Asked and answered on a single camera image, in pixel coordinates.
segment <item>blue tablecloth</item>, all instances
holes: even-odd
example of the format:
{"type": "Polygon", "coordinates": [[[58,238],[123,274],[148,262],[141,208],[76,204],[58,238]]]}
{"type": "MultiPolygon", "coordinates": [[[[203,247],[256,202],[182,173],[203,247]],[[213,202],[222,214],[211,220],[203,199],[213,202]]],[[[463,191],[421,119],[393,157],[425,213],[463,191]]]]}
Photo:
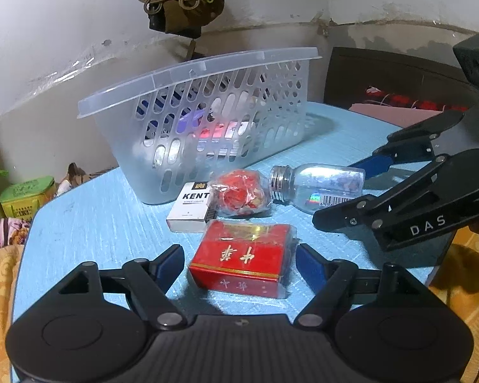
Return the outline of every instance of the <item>blue tablecloth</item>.
{"type": "MultiPolygon", "coordinates": [[[[298,166],[308,162],[348,165],[386,142],[398,128],[344,109],[308,105],[308,132],[297,146],[251,166],[269,174],[274,165],[298,166]]],[[[391,169],[369,180],[366,192],[381,194],[422,164],[391,169]]],[[[137,257],[153,259],[172,244],[181,244],[187,265],[200,241],[200,234],[172,233],[165,218],[171,204],[149,206],[139,202],[122,171],[116,169],[64,194],[44,206],[34,218],[17,281],[13,318],[18,318],[48,289],[86,260],[100,268],[117,268],[137,257]]],[[[438,238],[392,253],[382,253],[374,238],[358,242],[342,233],[316,230],[312,217],[292,206],[276,205],[271,217],[261,222],[291,223],[302,242],[309,243],[327,259],[342,258],[361,268],[381,268],[392,261],[410,268],[420,281],[427,280],[443,254],[448,237],[438,238]]],[[[359,235],[358,229],[348,234],[359,235]]],[[[187,313],[265,314],[286,313],[292,320],[313,294],[291,264],[289,297],[267,299],[203,291],[185,270],[167,295],[187,313]]],[[[106,295],[125,306],[125,299],[106,295]]]]}

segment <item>red cigarette pack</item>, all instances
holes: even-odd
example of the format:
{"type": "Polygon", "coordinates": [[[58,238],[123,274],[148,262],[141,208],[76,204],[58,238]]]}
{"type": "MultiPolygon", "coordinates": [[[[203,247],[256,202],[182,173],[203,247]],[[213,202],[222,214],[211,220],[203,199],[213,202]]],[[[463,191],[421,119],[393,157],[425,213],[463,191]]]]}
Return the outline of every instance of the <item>red cigarette pack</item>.
{"type": "Polygon", "coordinates": [[[282,278],[296,229],[213,220],[189,270],[198,286],[223,292],[285,298],[282,278]]]}

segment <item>clear plastic basket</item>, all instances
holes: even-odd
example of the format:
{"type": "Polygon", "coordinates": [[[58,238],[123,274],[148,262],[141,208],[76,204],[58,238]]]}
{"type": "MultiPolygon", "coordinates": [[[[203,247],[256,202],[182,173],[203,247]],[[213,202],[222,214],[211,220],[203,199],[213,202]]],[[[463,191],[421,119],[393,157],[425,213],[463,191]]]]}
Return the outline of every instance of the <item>clear plastic basket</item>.
{"type": "Polygon", "coordinates": [[[94,115],[138,198],[248,166],[302,140],[315,47],[207,57],[138,76],[78,103],[94,115]]]}

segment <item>clear bottle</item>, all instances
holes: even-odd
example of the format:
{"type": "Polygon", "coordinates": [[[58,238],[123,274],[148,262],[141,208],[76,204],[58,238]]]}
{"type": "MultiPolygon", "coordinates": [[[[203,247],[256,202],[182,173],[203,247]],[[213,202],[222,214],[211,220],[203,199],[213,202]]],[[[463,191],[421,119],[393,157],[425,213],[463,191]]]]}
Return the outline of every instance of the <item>clear bottle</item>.
{"type": "Polygon", "coordinates": [[[270,172],[273,200],[314,214],[362,195],[365,170],[326,164],[303,164],[295,169],[275,165],[270,172]]]}

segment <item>red object in plastic bag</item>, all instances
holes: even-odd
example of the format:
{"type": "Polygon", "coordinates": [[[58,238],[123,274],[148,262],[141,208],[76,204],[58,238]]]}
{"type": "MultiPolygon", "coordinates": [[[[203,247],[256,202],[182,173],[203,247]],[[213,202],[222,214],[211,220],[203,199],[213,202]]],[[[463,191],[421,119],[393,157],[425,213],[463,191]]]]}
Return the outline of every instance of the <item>red object in plastic bag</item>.
{"type": "Polygon", "coordinates": [[[285,298],[291,225],[210,221],[189,266],[198,286],[234,294],[285,298]]]}
{"type": "Polygon", "coordinates": [[[270,208],[268,179],[259,171],[233,170],[212,181],[211,185],[217,192],[217,209],[221,215],[249,215],[270,208]]]}

